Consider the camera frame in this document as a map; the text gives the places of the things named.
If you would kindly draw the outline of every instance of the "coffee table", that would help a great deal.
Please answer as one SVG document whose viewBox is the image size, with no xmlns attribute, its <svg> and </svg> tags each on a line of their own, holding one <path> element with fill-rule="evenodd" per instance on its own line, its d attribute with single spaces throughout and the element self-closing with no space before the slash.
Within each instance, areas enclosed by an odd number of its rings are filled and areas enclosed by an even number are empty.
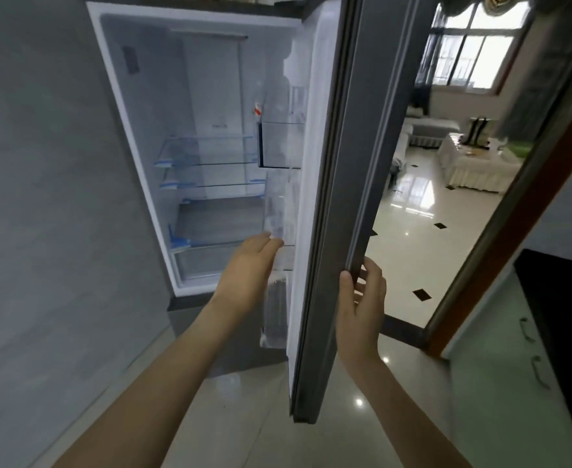
<svg viewBox="0 0 572 468">
<path fill-rule="evenodd" d="M 465 146 L 461 134 L 448 133 L 438 148 L 438 158 L 448 185 L 504 193 L 522 167 L 508 149 L 489 151 Z"/>
</svg>

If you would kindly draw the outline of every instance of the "person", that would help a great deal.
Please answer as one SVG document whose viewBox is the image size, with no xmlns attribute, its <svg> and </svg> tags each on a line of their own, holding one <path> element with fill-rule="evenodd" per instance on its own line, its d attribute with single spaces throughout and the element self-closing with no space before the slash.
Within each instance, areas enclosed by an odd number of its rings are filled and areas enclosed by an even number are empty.
<svg viewBox="0 0 572 468">
<path fill-rule="evenodd" d="M 268 233 L 247 239 L 188 330 L 75 441 L 55 468 L 161 466 L 220 348 L 262 298 L 282 245 L 282 240 Z M 377 338 L 386 281 L 368 258 L 360 277 L 365 283 L 354 283 L 348 271 L 339 277 L 336 339 L 344 367 L 368 399 L 405 467 L 469 467 L 383 364 Z"/>
</svg>

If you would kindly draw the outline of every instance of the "person's right arm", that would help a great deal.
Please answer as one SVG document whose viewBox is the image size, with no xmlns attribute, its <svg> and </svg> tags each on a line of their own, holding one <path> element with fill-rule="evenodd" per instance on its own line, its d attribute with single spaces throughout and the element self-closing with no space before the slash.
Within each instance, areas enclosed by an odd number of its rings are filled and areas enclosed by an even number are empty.
<svg viewBox="0 0 572 468">
<path fill-rule="evenodd" d="M 379 357 L 377 339 L 384 316 L 386 280 L 365 258 L 365 284 L 348 271 L 340 274 L 336 321 L 338 355 L 375 411 L 406 468 L 461 467 L 470 464 L 431 422 Z"/>
</svg>

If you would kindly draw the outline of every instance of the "refrigerator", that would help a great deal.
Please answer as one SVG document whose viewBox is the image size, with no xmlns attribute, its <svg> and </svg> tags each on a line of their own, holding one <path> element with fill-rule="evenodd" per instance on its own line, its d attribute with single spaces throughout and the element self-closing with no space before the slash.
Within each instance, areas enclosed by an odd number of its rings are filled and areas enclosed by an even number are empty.
<svg viewBox="0 0 572 468">
<path fill-rule="evenodd" d="M 163 311 L 181 334 L 242 240 L 283 238 L 210 376 L 287 361 L 293 420 L 314 423 L 338 275 L 361 267 L 438 0 L 84 1 L 170 283 Z"/>
</svg>

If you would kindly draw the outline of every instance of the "hand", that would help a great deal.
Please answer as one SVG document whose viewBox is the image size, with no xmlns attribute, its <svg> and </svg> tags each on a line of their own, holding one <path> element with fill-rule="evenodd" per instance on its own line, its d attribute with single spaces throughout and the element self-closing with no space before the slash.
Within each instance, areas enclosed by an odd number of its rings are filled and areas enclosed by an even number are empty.
<svg viewBox="0 0 572 468">
<path fill-rule="evenodd" d="M 360 277 L 366 284 L 356 283 L 349 271 L 340 273 L 340 294 L 336 320 L 338 356 L 356 381 L 362 371 L 381 362 L 377 339 L 383 322 L 386 280 L 381 268 L 370 258 L 364 258 Z"/>
<path fill-rule="evenodd" d="M 250 312 L 266 289 L 275 254 L 283 244 L 283 240 L 271 238 L 268 232 L 247 238 L 221 274 L 212 301 L 236 316 Z"/>
</svg>

